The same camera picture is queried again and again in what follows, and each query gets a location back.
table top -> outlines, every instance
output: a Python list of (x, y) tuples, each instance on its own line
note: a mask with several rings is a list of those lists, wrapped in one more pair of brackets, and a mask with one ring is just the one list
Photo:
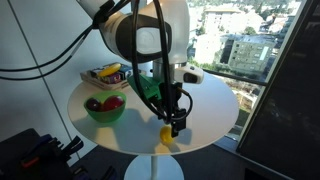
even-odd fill
[[(187, 128), (180, 131), (170, 145), (161, 143), (160, 129), (165, 125), (140, 100), (131, 87), (121, 91), (127, 96), (126, 109), (115, 122), (99, 123), (85, 111), (83, 102), (90, 95), (103, 91), (86, 82), (72, 92), (68, 113), (75, 128), (89, 140), (114, 151), (133, 155), (174, 155), (191, 152), (217, 141), (234, 126), (238, 101), (220, 79), (205, 73), (202, 84), (183, 84), (193, 98)], [(182, 96), (180, 108), (189, 108), (189, 99)]]

glass window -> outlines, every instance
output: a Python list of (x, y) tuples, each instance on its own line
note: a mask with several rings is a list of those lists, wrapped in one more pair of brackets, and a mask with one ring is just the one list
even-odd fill
[[(188, 2), (194, 4), (189, 9), (190, 24), (194, 25), (190, 30), (204, 30), (190, 37), (190, 45), (191, 39), (197, 39), (198, 49), (190, 62), (219, 75), (234, 90), (240, 103), (239, 122), (228, 136), (239, 140), (260, 91), (269, 83), (305, 1)], [(219, 15), (219, 21), (208, 18), (216, 15)], [(210, 47), (210, 52), (203, 59), (201, 49), (206, 47)]]

banana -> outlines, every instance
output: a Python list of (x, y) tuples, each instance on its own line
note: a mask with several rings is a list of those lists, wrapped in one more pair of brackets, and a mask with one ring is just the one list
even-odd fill
[(106, 67), (104, 70), (100, 71), (98, 73), (98, 76), (99, 77), (109, 76), (109, 75), (119, 71), (120, 68), (121, 68), (120, 63), (114, 63), (114, 64)]

green bowl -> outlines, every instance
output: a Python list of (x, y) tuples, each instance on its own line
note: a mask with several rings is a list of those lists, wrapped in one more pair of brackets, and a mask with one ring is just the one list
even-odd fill
[[(101, 103), (104, 102), (108, 97), (113, 96), (113, 95), (118, 95), (120, 97), (122, 97), (122, 99), (124, 100), (124, 103), (120, 106), (117, 107), (116, 109), (110, 110), (110, 111), (91, 111), (90, 109), (88, 109), (86, 107), (86, 102), (88, 99), (90, 98), (96, 98), (98, 99)], [(126, 107), (126, 102), (127, 102), (127, 98), (126, 95), (120, 91), (103, 91), (103, 92), (99, 92), (97, 94), (94, 94), (90, 97), (88, 97), (83, 104), (83, 107), (86, 109), (86, 111), (88, 112), (88, 114), (96, 121), (98, 122), (102, 122), (102, 123), (106, 123), (106, 122), (112, 122), (115, 121), (117, 119), (119, 119), (119, 117), (122, 115), (125, 107)]]

city view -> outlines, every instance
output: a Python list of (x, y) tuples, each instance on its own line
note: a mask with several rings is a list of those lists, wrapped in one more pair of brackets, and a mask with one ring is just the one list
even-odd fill
[[(188, 0), (189, 63), (229, 77), (267, 83), (301, 4), (298, 0)], [(262, 86), (217, 77), (238, 98), (239, 118), (228, 134), (238, 140)]]

